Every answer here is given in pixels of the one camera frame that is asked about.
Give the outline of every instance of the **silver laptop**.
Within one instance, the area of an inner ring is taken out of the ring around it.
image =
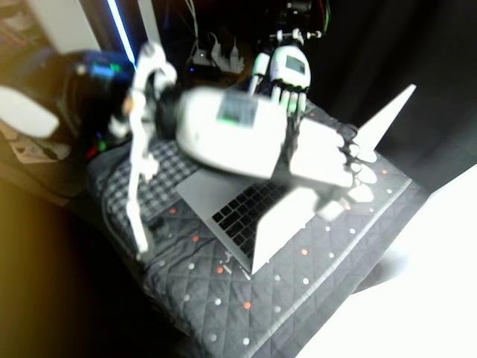
[[[311,189],[205,169],[177,191],[251,274],[313,218],[318,201]]]

